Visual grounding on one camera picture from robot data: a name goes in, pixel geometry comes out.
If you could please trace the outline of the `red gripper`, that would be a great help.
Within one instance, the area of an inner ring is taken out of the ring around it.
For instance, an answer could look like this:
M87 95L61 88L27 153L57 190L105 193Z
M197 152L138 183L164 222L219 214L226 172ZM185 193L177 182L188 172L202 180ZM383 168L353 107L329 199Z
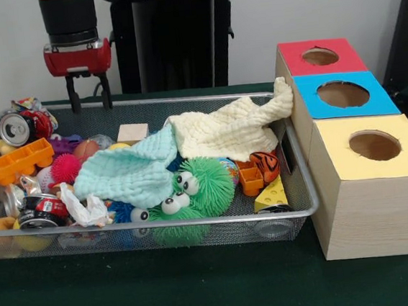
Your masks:
M74 46L45 45L43 50L47 69L54 77L65 77L65 84L74 114L81 112L81 101L73 84L75 73L95 74L101 83L102 104L112 109L111 90L106 71L111 65L111 45L107 38Z

